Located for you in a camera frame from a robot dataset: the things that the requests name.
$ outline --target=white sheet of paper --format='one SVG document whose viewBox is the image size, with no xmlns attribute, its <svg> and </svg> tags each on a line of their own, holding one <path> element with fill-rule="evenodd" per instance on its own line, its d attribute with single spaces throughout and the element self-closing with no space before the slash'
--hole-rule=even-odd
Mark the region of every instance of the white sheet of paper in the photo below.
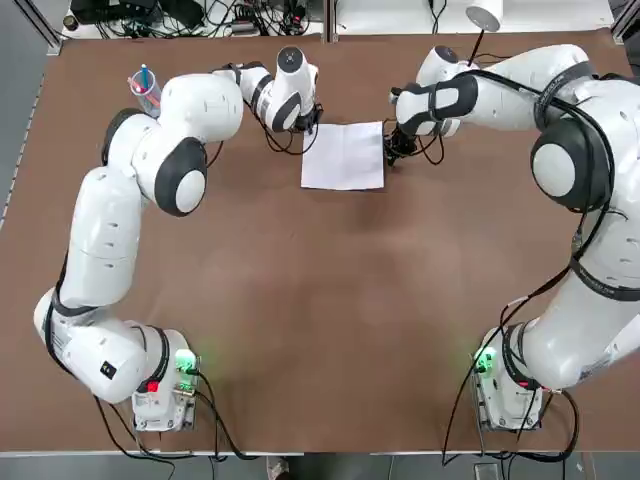
<svg viewBox="0 0 640 480">
<path fill-rule="evenodd" d="M 302 156 L 303 188 L 367 190 L 384 187 L 382 122 L 321 123 L 318 138 Z M 304 148 L 313 140 L 305 133 Z"/>
</svg>

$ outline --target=brown table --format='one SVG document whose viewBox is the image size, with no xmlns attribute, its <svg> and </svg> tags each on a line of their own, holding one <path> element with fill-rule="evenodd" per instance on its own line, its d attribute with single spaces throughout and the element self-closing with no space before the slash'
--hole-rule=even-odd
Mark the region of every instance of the brown table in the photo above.
<svg viewBox="0 0 640 480">
<path fill-rule="evenodd" d="M 468 55 L 474 40 L 295 42 L 320 67 L 323 121 L 347 123 L 392 116 L 389 88 L 415 78 L 433 45 Z M 47 357 L 31 318 L 57 278 L 76 194 L 99 163 L 105 128 L 134 105 L 126 77 L 142 62 L 162 81 L 230 61 L 275 71 L 291 41 L 71 41 L 50 61 L 0 233 L 0 450 L 113 449 L 89 392 Z M 582 46 L 602 73 L 629 72 L 607 31 L 488 35 L 480 50 L 509 55 L 557 43 Z M 135 282 L 115 310 L 185 333 L 243 449 L 438 450 L 470 352 L 507 301 L 567 260 L 577 219 L 536 188 L 535 138 L 467 126 L 446 141 L 441 166 L 399 161 L 383 191 L 313 191 L 300 188 L 300 158 L 272 153 L 247 113 L 195 214 L 145 213 Z M 575 389 L 579 448 L 640 449 L 638 367 L 633 357 Z M 561 404 L 520 448 L 564 447 L 571 417 Z M 197 432 L 164 435 L 160 446 L 211 450 L 207 412 L 199 419 Z M 511 442 L 491 436 L 489 446 Z M 479 448 L 468 397 L 451 448 Z"/>
</svg>

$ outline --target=floor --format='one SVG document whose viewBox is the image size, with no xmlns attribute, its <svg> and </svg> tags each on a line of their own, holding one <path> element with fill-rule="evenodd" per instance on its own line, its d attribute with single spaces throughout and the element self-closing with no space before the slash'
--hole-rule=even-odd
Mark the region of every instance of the floor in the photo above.
<svg viewBox="0 0 640 480">
<path fill-rule="evenodd" d="M 625 0 L 610 0 L 615 8 Z M 66 12 L 68 0 L 35 0 L 35 3 L 59 28 Z M 0 62 L 8 65 L 0 73 L 0 208 L 11 188 L 22 147 L 25 131 L 29 125 L 42 74 L 47 61 L 46 44 L 35 34 L 12 2 L 0 1 Z M 640 65 L 640 35 L 627 42 L 631 63 Z M 56 161 L 55 157 L 42 161 Z M 500 478 L 500 465 L 489 466 L 495 473 L 474 477 L 477 464 L 495 463 L 471 455 L 463 456 L 446 469 L 440 466 L 437 455 L 421 456 L 371 456 L 371 455 L 311 455 L 295 459 L 292 469 L 302 480 L 418 480 L 418 479 L 473 479 L 493 480 Z M 575 454 L 567 462 L 568 480 L 597 479 L 618 480 L 637 477 L 640 471 L 640 453 L 594 453 Z M 514 480 L 560 479 L 560 465 L 539 465 L 518 459 L 512 465 Z M 0 478 L 17 480 L 81 479 L 94 480 L 144 480 L 165 479 L 170 474 L 166 465 L 151 462 L 136 462 L 120 455 L 0 456 Z M 264 461 L 241 462 L 235 459 L 216 466 L 216 476 L 222 480 L 264 480 Z M 206 458 L 185 460 L 177 464 L 173 480 L 208 479 L 212 477 L 211 465 Z"/>
<path fill-rule="evenodd" d="M 513 462 L 510 475 L 513 480 L 622 480 L 637 478 L 640 454 L 596 453 L 574 454 L 568 461 L 566 477 L 562 477 L 559 464 L 542 465 L 528 460 Z M 460 457 L 443 469 L 438 455 L 395 456 L 319 454 L 294 458 L 291 471 L 296 480 L 498 480 L 500 464 L 493 460 L 471 455 Z M 488 476 L 475 476 L 476 468 L 495 472 Z M 0 478 L 3 480 L 164 480 L 171 466 L 141 462 L 121 455 L 48 456 L 26 458 L 0 458 Z M 215 477 L 207 458 L 181 460 L 176 464 L 172 480 L 266 480 L 264 459 L 250 462 L 229 459 L 215 466 Z"/>
</svg>

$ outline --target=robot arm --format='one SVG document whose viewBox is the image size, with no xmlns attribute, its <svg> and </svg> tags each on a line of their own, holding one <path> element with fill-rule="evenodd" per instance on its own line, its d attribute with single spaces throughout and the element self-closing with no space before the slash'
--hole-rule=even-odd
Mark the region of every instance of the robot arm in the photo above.
<svg viewBox="0 0 640 480">
<path fill-rule="evenodd" d="M 97 397 L 133 396 L 139 430 L 179 430 L 189 403 L 176 368 L 193 363 L 175 330 L 115 318 L 107 307 L 131 287 L 145 205 L 182 217 L 206 188 L 204 144 L 232 137 L 242 120 L 238 86 L 205 74 L 170 80 L 155 120 L 127 109 L 107 129 L 103 166 L 84 178 L 61 277 L 39 301 L 34 323 L 49 353 Z"/>
<path fill-rule="evenodd" d="M 608 207 L 543 315 L 506 328 L 504 335 L 490 331 L 483 345 L 494 339 L 477 354 L 481 419 L 490 429 L 535 428 L 541 385 L 571 387 L 640 346 L 640 87 L 620 78 L 595 80 L 586 54 L 572 45 L 533 50 L 487 69 L 541 91 L 540 97 L 476 69 L 448 49 L 432 50 L 417 83 L 392 91 L 399 134 L 446 135 L 447 122 L 457 121 L 499 130 L 538 128 L 530 161 L 540 189 L 572 210 L 595 210 L 585 230 L 593 229 L 597 210 Z M 543 100 L 554 97 L 578 106 L 583 116 L 546 108 Z"/>
<path fill-rule="evenodd" d="M 307 130 L 319 119 L 315 103 L 318 68 L 297 47 L 280 50 L 277 65 L 275 79 L 260 62 L 230 64 L 213 73 L 234 80 L 251 111 L 270 130 Z"/>
</svg>

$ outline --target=cup with pens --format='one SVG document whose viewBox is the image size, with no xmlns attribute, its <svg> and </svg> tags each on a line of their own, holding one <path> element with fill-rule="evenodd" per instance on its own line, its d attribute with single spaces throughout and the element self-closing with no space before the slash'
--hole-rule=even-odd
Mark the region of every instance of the cup with pens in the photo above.
<svg viewBox="0 0 640 480">
<path fill-rule="evenodd" d="M 162 90 L 156 82 L 155 74 L 143 64 L 140 70 L 127 80 L 131 93 L 138 99 L 142 109 L 154 118 L 159 117 Z"/>
</svg>

